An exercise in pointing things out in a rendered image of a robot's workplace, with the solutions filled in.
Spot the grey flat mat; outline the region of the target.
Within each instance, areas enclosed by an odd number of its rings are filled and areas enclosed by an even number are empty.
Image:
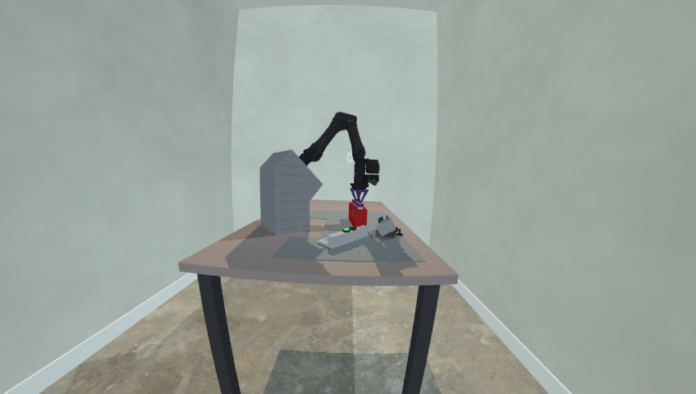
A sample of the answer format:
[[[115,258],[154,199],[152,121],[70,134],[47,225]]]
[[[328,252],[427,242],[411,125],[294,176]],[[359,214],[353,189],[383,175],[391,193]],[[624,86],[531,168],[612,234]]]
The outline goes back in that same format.
[[[367,212],[368,236],[350,243],[329,248],[318,243],[328,235],[353,227],[349,211],[314,210],[309,219],[327,219],[320,237],[291,236],[273,258],[308,259],[353,262],[425,262],[404,236],[375,237],[376,220],[384,212]]]

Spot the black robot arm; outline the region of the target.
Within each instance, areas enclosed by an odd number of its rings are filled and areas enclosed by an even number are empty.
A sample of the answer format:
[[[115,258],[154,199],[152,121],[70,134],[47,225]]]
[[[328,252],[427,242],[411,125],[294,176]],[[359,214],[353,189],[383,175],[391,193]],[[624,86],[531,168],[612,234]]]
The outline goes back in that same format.
[[[299,158],[305,165],[310,162],[317,162],[322,156],[325,148],[339,131],[347,130],[352,148],[352,156],[355,161],[355,173],[378,174],[379,163],[376,159],[364,158],[365,149],[359,137],[357,128],[357,116],[344,112],[337,112],[332,119],[330,126],[324,131],[320,138],[312,143],[308,149],[304,150]],[[363,163],[367,162],[367,163]],[[366,167],[365,167],[366,164]],[[379,182],[379,175],[362,175],[362,185],[376,185]]]

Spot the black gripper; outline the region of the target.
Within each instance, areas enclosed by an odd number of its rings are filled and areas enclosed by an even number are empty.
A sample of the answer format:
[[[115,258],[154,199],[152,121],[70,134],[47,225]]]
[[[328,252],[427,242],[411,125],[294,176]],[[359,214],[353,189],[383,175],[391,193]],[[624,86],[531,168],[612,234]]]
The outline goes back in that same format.
[[[350,191],[351,191],[352,195],[354,196],[355,202],[359,201],[360,204],[362,204],[364,197],[366,196],[366,194],[369,191],[369,190],[366,190],[367,187],[369,187],[369,185],[362,185],[362,175],[365,175],[365,173],[360,173],[360,174],[355,173],[354,174],[354,183],[350,183],[350,185],[352,186],[352,188],[350,188]],[[356,192],[357,199],[355,197],[354,191]],[[362,199],[360,200],[361,192],[364,192],[364,195],[363,195]]]

